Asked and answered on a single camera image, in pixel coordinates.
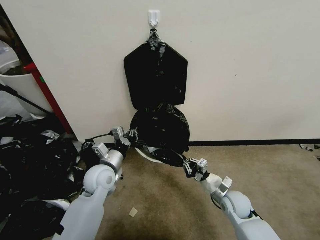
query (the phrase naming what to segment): wire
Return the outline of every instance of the wire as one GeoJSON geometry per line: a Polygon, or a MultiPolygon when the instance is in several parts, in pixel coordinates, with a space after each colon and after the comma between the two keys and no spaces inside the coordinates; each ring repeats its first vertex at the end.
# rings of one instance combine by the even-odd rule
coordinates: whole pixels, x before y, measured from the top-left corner
{"type": "Polygon", "coordinates": [[[98,135],[98,136],[95,136],[95,137],[90,138],[90,139],[95,139],[95,138],[98,138],[98,137],[103,137],[103,136],[108,136],[108,135],[112,135],[112,131],[110,131],[110,132],[107,133],[107,134],[98,135]]]}
{"type": "Polygon", "coordinates": [[[213,200],[212,196],[210,196],[210,197],[211,197],[211,201],[213,202],[213,204],[214,204],[217,208],[221,209],[221,207],[219,207],[219,206],[215,203],[215,201],[213,200]]]}

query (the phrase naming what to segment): baseboard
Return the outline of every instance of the baseboard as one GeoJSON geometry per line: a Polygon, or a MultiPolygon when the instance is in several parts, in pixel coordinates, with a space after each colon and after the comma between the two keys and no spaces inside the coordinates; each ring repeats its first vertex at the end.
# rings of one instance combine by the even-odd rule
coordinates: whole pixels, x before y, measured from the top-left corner
{"type": "Polygon", "coordinates": [[[231,140],[231,141],[191,141],[189,146],[246,146],[275,144],[318,144],[319,138],[309,139],[271,139],[271,140],[231,140]]]}

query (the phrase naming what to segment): white container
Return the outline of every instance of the white container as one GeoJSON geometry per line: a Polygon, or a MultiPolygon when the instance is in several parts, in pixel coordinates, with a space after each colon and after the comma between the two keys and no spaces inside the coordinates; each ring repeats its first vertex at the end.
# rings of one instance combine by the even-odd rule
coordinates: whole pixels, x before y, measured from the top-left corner
{"type": "MultiPolygon", "coordinates": [[[[46,109],[49,112],[53,112],[50,104],[48,103],[47,99],[43,95],[41,89],[39,88],[36,80],[34,79],[31,73],[23,74],[23,75],[14,75],[14,76],[7,76],[2,75],[1,73],[6,72],[12,67],[20,65],[19,60],[14,60],[7,62],[0,66],[0,80],[7,86],[13,88],[18,92],[19,95],[25,97],[29,101],[37,104],[38,106],[46,109]]],[[[23,106],[25,110],[29,113],[34,114],[37,117],[44,117],[46,113],[42,112],[41,110],[31,106],[30,104],[24,102],[23,100],[17,98],[19,103],[23,106]]]]}

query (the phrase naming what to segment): adhesive wall hook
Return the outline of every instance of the adhesive wall hook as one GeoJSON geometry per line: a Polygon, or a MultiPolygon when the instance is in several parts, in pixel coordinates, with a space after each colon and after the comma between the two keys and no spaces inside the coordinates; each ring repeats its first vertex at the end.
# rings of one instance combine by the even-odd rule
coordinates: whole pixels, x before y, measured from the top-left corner
{"type": "Polygon", "coordinates": [[[159,10],[149,10],[148,11],[149,24],[151,27],[155,28],[160,20],[160,11],[159,10]]]}

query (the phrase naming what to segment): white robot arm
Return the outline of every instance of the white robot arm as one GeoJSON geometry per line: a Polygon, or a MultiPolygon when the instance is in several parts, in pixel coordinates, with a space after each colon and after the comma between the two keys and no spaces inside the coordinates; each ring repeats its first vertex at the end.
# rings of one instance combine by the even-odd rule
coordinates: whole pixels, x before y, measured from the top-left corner
{"type": "MultiPolygon", "coordinates": [[[[130,146],[123,137],[122,127],[114,128],[112,132],[116,143],[121,143],[125,149],[130,146]]],[[[53,240],[93,240],[97,234],[104,213],[103,203],[115,190],[122,174],[121,163],[125,153],[116,149],[109,151],[103,143],[94,144],[92,149],[99,156],[100,164],[85,174],[83,184],[86,190],[70,204],[53,240]]],[[[207,172],[205,159],[186,159],[183,168],[187,177],[199,181],[210,194],[212,202],[230,219],[238,240],[280,240],[271,226],[256,214],[244,194],[229,191],[230,178],[222,180],[207,172]]]]}
{"type": "Polygon", "coordinates": [[[190,162],[196,162],[195,179],[200,181],[212,202],[218,202],[224,214],[231,221],[238,240],[280,240],[272,227],[254,211],[247,196],[238,191],[229,191],[232,179],[207,174],[207,161],[205,159],[188,159],[185,161],[186,173],[191,174],[190,162]]]}

